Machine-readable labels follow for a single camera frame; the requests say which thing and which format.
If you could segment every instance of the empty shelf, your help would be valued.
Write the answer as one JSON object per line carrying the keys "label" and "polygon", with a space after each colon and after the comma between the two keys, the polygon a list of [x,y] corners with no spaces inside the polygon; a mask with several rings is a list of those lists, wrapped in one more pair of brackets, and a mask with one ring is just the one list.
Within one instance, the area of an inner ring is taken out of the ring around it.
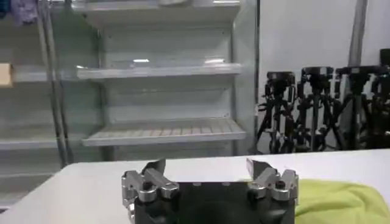
{"label": "empty shelf", "polygon": [[76,13],[95,27],[109,24],[233,22],[239,0],[191,0],[189,4],[162,6],[157,0],[74,1]]}
{"label": "empty shelf", "polygon": [[19,176],[0,178],[0,209],[8,209],[50,176]]}
{"label": "empty shelf", "polygon": [[233,120],[211,118],[111,125],[84,139],[83,145],[226,141],[244,139],[245,136],[245,132]]}
{"label": "empty shelf", "polygon": [[77,76],[79,79],[117,79],[185,75],[235,75],[239,73],[241,73],[240,64],[218,64],[171,68],[79,69]]}
{"label": "empty shelf", "polygon": [[0,130],[0,150],[57,148],[54,127],[10,127]]}
{"label": "empty shelf", "polygon": [[45,82],[48,80],[44,67],[18,66],[12,75],[14,82]]}

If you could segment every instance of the black tripod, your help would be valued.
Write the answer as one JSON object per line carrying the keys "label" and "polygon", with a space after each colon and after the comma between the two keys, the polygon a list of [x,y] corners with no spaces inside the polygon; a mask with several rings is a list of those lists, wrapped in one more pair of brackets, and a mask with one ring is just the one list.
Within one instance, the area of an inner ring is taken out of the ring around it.
{"label": "black tripod", "polygon": [[[298,84],[299,98],[299,117],[297,120],[297,146],[298,152],[306,152],[308,147],[306,141],[310,141],[310,150],[312,152],[324,150],[326,148],[326,136],[330,129],[335,134],[336,141],[341,149],[343,142],[336,126],[337,120],[331,111],[331,106],[336,104],[336,100],[330,96],[330,80],[333,77],[333,68],[331,67],[308,67],[302,69],[301,81]],[[309,82],[312,94],[307,97],[303,90],[306,82]],[[324,106],[323,124],[326,128],[318,129],[319,108]],[[307,110],[313,107],[313,117],[311,128],[306,128]]]}
{"label": "black tripod", "polygon": [[[367,140],[360,141],[360,125],[358,122],[358,118],[360,118],[360,111],[363,108],[364,115],[366,117],[366,123],[364,127],[367,129],[367,138],[373,136],[374,122],[373,122],[373,114],[370,113],[370,100],[367,99],[367,96],[363,94],[363,88],[365,84],[370,80],[371,74],[374,75],[388,75],[389,71],[387,67],[383,66],[360,66],[360,67],[345,67],[339,68],[336,70],[338,76],[347,75],[350,83],[351,93],[346,95],[344,101],[339,109],[338,116],[344,111],[347,107],[348,103],[352,101],[352,112],[350,119],[350,127],[349,132],[347,132],[347,149],[348,150],[356,150],[360,142],[364,142]],[[375,113],[375,108],[377,98],[374,96],[372,100],[372,112]]]}
{"label": "black tripod", "polygon": [[365,110],[366,122],[360,133],[366,131],[359,143],[366,143],[367,149],[383,149],[390,147],[390,69],[387,66],[377,68],[372,82],[371,92],[374,94],[370,102],[370,111]]}
{"label": "black tripod", "polygon": [[[260,106],[264,106],[264,108],[259,109],[259,111],[265,111],[266,114],[257,133],[257,142],[267,128],[272,128],[271,141],[269,144],[270,153],[279,154],[292,152],[294,148],[294,119],[291,112],[294,108],[295,76],[292,72],[268,72],[267,78],[264,95],[266,103],[262,103]],[[288,100],[284,100],[283,97],[287,88]],[[280,142],[281,116],[286,117],[283,145],[281,145]]]}

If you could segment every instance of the tripod leg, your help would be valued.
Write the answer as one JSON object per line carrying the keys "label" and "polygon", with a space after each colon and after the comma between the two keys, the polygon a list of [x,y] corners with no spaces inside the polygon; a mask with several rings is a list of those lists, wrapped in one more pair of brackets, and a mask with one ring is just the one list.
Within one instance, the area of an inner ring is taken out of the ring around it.
{"label": "tripod leg", "polygon": [[[345,108],[347,108],[347,105],[348,103],[352,100],[352,95],[349,95],[346,97],[346,99],[344,100],[344,102],[342,103],[341,105],[341,108],[340,110],[338,111],[337,114],[334,114],[332,118],[329,118],[330,122],[329,123],[335,123],[337,124],[338,122],[338,119],[339,119],[339,116],[341,115],[341,113],[344,111]],[[324,135],[328,135],[328,133],[330,132],[330,129],[332,128],[332,126],[328,125],[327,126],[327,129],[325,131],[325,134]]]}
{"label": "tripod leg", "polygon": [[357,149],[357,128],[358,128],[358,101],[359,96],[353,96],[352,98],[352,117],[350,123],[350,130],[348,135],[348,150]]}
{"label": "tripod leg", "polygon": [[259,142],[260,138],[261,138],[261,135],[263,134],[263,132],[267,129],[267,127],[269,126],[269,123],[271,122],[271,118],[269,117],[269,113],[268,113],[268,110],[271,110],[273,109],[273,105],[270,106],[270,108],[267,108],[267,113],[263,119],[263,121],[261,122],[261,125],[260,125],[260,128],[257,132],[257,141],[256,142]]}
{"label": "tripod leg", "polygon": [[337,144],[340,146],[340,149],[344,150],[344,144],[342,143],[341,135],[336,127],[337,120],[333,117],[332,112],[330,111],[328,99],[326,97],[324,97],[323,101],[324,101],[324,110],[325,110],[324,112],[327,113],[328,117],[330,118],[329,127],[332,128],[333,133],[335,134]]}
{"label": "tripod leg", "polygon": [[272,154],[278,154],[279,153],[279,147],[280,143],[278,142],[278,133],[280,132],[280,101],[276,102],[275,106],[275,124],[274,124],[274,129],[272,131],[272,143],[271,143],[271,148],[272,148]]}
{"label": "tripod leg", "polygon": [[319,95],[314,95],[313,99],[313,117],[311,118],[311,144],[310,149],[312,152],[317,151],[316,147],[316,132],[318,128],[318,108],[319,108]]}

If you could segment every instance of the shelf rack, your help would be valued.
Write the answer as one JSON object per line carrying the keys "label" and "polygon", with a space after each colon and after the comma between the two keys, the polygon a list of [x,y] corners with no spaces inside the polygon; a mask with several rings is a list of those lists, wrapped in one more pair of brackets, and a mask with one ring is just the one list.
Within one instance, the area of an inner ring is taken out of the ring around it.
{"label": "shelf rack", "polygon": [[141,145],[173,142],[228,141],[245,138],[232,119],[138,122],[104,127],[83,140],[85,146]]}
{"label": "shelf rack", "polygon": [[54,149],[54,128],[50,126],[11,127],[0,130],[0,150]]}
{"label": "shelf rack", "polygon": [[182,66],[161,68],[78,69],[77,77],[79,79],[118,79],[186,75],[237,75],[240,73],[240,64],[221,63],[206,66]]}
{"label": "shelf rack", "polygon": [[239,12],[240,1],[196,0],[180,7],[162,6],[156,0],[74,1],[72,8],[94,27],[124,23],[232,23]]}

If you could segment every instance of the green cloth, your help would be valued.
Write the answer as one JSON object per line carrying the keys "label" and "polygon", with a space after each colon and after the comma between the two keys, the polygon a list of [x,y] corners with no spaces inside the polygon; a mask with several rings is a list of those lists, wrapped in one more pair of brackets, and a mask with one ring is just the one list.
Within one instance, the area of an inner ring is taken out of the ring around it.
{"label": "green cloth", "polygon": [[390,212],[373,188],[335,181],[299,181],[296,224],[390,224]]}

